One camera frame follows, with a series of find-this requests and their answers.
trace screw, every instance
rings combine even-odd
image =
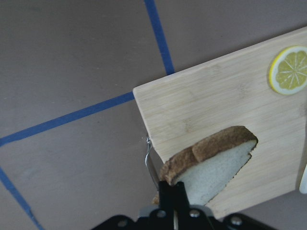
[[[242,224],[241,218],[240,218],[240,217],[237,217],[237,216],[231,217],[230,222],[231,222],[233,225],[237,225],[237,226],[239,226],[239,225]]]
[[[190,214],[190,217],[193,217],[193,218],[197,218],[201,215],[197,209],[192,209],[189,214]]]
[[[164,217],[166,217],[166,212],[163,211],[163,210],[159,210],[159,211],[157,212],[157,217],[158,217],[158,218],[164,218]]]
[[[128,224],[128,221],[126,219],[122,219],[120,222],[117,223],[117,226],[120,228],[125,227]]]

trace light wood surface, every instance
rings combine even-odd
[[[298,186],[307,159],[307,89],[284,96],[268,84],[272,61],[293,45],[307,46],[307,27],[133,90],[163,162],[230,126],[246,126],[258,137],[251,160],[207,205],[217,218]]]

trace blue tape strip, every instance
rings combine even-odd
[[[169,54],[166,39],[160,22],[159,14],[155,6],[154,0],[144,0],[146,9],[152,23],[155,38],[157,40],[159,50],[162,56],[164,67],[167,75],[175,73],[172,58]]]
[[[23,210],[26,212],[26,214],[30,217],[30,219],[33,221],[33,223],[37,226],[39,230],[44,230],[44,228],[39,224],[35,216],[33,215],[30,206],[26,202],[26,200],[23,198],[23,196],[18,192],[16,187],[13,185],[13,183],[9,180],[8,176],[5,174],[5,172],[0,167],[0,180],[3,183],[3,185],[6,187],[6,189],[12,194],[12,196],[15,198],[15,200],[19,203],[19,205],[23,208]]]
[[[98,113],[100,111],[106,110],[108,108],[114,107],[116,105],[120,105],[123,104],[125,102],[131,101],[134,99],[133,93],[129,92],[126,94],[123,94],[121,96],[109,99],[107,101],[89,106],[87,108],[78,110],[76,112],[64,115],[64,116],[60,116],[58,118],[55,118],[53,120],[41,123],[39,125],[30,127],[30,128],[26,128],[22,131],[19,131],[17,133],[13,133],[10,134],[6,137],[0,138],[0,147],[11,143],[13,141],[17,141],[17,140],[21,140],[30,136],[33,136],[35,134],[44,132],[46,130],[61,126],[63,124],[69,123],[71,121],[75,121],[78,120],[80,118],[83,118],[85,116],[89,116],[95,113]]]

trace lemon slice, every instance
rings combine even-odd
[[[307,85],[307,47],[283,50],[272,63],[269,81],[276,92],[284,95],[302,90]]]

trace bread crust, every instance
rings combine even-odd
[[[244,126],[223,129],[171,157],[160,170],[160,180],[175,185],[176,179],[188,168],[250,140],[255,140],[256,146],[257,137]]]

